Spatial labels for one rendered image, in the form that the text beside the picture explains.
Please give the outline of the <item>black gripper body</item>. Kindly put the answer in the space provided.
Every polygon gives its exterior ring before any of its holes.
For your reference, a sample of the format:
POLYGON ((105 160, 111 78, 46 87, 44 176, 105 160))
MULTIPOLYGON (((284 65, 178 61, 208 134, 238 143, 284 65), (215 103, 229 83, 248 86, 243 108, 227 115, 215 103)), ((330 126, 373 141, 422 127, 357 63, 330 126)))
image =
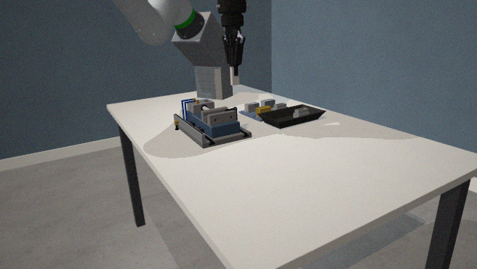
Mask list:
POLYGON ((241 34, 240 27, 244 25, 243 15, 222 15, 221 26, 225 27, 225 33, 233 34, 233 44, 236 43, 238 31, 241 34))

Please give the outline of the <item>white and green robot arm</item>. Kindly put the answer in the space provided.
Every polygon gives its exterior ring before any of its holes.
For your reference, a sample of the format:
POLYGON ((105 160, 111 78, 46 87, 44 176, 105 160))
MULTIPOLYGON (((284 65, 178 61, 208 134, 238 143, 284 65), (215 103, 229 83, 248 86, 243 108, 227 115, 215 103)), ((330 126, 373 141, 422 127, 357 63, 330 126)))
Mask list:
MULTIPOLYGON (((148 45, 164 44, 175 27, 181 39, 192 39, 204 27, 204 18, 189 0, 112 0, 148 45), (199 24, 200 23, 200 24, 199 24)), ((218 13, 241 15, 246 0, 217 0, 218 13)))

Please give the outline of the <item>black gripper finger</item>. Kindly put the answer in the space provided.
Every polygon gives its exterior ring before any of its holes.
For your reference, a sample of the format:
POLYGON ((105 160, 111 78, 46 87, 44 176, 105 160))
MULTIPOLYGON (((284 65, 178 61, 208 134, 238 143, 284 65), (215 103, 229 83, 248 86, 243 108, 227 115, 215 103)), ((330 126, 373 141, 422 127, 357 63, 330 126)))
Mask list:
POLYGON ((244 49, 245 37, 242 37, 238 31, 236 43, 233 44, 233 34, 229 33, 230 46, 231 46, 231 83, 232 86, 239 85, 239 65, 242 62, 242 55, 244 49))
POLYGON ((225 47, 225 55, 227 64, 231 65, 231 46, 229 42, 229 33, 225 33, 225 36, 222 36, 222 40, 225 47))

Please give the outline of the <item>yellow-orange block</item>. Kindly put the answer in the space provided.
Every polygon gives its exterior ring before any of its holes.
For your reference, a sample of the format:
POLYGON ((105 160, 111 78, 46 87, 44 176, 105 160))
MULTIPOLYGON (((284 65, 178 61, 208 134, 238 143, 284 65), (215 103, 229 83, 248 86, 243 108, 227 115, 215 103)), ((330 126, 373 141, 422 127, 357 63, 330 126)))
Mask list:
POLYGON ((264 112, 268 112, 268 111, 271 111, 271 107, 268 106, 268 105, 258 107, 258 108, 256 108, 256 116, 258 116, 257 115, 258 113, 264 113, 264 112))

